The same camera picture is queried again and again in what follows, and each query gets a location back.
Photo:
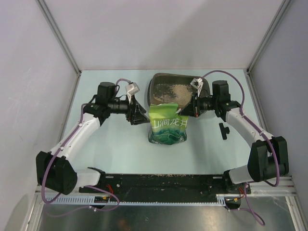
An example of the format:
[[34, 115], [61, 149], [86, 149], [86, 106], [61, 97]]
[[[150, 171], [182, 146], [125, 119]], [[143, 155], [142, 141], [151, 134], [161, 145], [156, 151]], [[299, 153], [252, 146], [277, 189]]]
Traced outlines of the green litter bag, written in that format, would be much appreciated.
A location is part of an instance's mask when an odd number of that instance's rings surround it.
[[150, 105], [151, 129], [148, 141], [154, 144], [173, 145], [187, 140], [188, 117], [180, 115], [178, 104]]

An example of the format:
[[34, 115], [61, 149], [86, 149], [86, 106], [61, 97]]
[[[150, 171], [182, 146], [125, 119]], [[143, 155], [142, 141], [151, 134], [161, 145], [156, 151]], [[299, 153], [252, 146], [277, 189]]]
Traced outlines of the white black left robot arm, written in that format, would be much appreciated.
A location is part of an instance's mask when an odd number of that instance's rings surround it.
[[94, 167], [75, 170], [72, 162], [79, 150], [98, 130], [111, 114], [123, 114], [131, 125], [148, 123], [146, 110], [138, 103], [135, 94], [139, 87], [128, 82], [125, 87], [125, 99], [117, 97], [118, 83], [101, 82], [97, 93], [88, 103], [81, 106], [80, 118], [55, 147], [48, 152], [39, 152], [36, 156], [38, 184], [60, 194], [68, 195], [74, 188], [90, 186], [95, 192], [106, 188], [103, 172]]

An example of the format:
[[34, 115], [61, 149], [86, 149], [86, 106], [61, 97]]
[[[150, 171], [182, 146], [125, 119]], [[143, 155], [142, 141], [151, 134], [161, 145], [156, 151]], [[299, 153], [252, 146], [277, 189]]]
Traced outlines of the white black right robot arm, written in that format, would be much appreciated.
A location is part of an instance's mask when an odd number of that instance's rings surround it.
[[250, 147], [248, 163], [224, 172], [222, 188], [233, 193], [240, 183], [268, 182], [275, 178], [273, 187], [279, 185], [280, 177], [289, 173], [287, 141], [275, 137], [256, 125], [243, 111], [243, 107], [231, 100], [229, 85], [225, 80], [212, 83], [212, 94], [201, 97], [203, 80], [193, 79], [190, 85], [193, 93], [189, 104], [181, 110], [185, 116], [198, 117], [206, 111], [214, 111], [218, 118], [232, 126]]

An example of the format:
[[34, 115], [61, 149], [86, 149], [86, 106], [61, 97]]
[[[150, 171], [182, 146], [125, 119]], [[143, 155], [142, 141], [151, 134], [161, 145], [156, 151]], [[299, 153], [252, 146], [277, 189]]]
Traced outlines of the black bag clip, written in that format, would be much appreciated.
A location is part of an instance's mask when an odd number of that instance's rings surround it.
[[223, 123], [219, 123], [218, 125], [219, 125], [222, 139], [226, 140], [228, 138], [227, 135], [230, 133], [229, 127], [225, 127]]

